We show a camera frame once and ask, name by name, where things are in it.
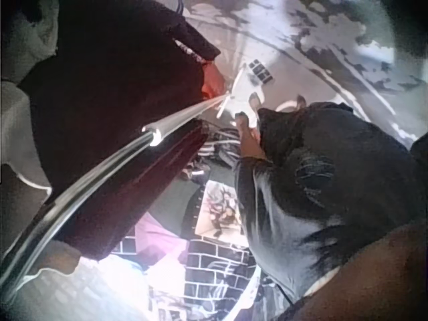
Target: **printed picture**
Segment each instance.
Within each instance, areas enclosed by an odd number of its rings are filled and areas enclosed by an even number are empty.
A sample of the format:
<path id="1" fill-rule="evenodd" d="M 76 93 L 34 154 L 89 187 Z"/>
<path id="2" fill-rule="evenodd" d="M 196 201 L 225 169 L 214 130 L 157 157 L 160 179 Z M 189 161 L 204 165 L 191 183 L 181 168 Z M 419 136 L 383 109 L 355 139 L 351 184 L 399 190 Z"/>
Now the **printed picture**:
<path id="1" fill-rule="evenodd" d="M 248 246 L 241 228 L 234 188 L 215 181 L 207 182 L 195 233 L 226 243 Z"/>

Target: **dark clothing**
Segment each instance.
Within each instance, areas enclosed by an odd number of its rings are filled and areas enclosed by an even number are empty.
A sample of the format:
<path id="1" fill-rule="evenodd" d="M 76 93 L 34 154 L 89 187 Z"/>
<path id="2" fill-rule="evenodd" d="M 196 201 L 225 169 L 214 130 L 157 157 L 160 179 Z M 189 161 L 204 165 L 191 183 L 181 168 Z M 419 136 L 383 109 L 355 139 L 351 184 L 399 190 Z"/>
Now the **dark clothing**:
<path id="1" fill-rule="evenodd" d="M 219 50 L 154 1 L 60 1 L 58 54 L 21 87 L 31 97 L 34 139 L 51 201 L 144 125 L 203 99 L 202 65 Z M 194 120 L 149 148 L 100 188 L 57 238 L 102 259 L 204 143 Z"/>
<path id="2" fill-rule="evenodd" d="M 259 115 L 273 162 L 241 159 L 235 184 L 250 249 L 292 300 L 362 247 L 426 215 L 411 153 L 349 107 Z"/>

